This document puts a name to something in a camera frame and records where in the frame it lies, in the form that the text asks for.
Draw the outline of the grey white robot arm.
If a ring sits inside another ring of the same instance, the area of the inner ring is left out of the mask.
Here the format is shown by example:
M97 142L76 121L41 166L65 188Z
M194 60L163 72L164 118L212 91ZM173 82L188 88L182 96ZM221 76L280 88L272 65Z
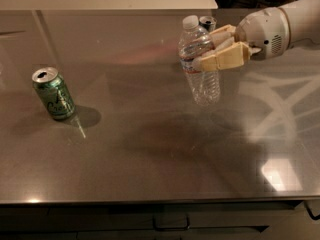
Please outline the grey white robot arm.
M215 48L194 60L196 70L212 72L237 68L249 60L281 56L288 49L318 49L320 0L298 0L269 7L210 33Z

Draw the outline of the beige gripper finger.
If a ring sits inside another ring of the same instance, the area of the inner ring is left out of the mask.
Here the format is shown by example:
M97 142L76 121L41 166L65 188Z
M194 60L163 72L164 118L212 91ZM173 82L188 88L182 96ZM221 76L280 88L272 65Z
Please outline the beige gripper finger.
M235 30L236 30L235 26L227 24L210 32L209 35L214 43L214 46L218 47L228 38L233 37Z
M245 42L236 42L224 49L211 50L193 61L197 71L212 72L243 66L251 57L261 51Z

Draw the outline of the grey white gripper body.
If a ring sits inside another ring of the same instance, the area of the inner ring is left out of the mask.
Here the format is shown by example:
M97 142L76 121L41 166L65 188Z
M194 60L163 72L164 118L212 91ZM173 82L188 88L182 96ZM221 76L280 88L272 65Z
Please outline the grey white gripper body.
M235 36L249 45L253 60L278 57L289 46L288 19L282 9L266 8L247 15L236 27Z

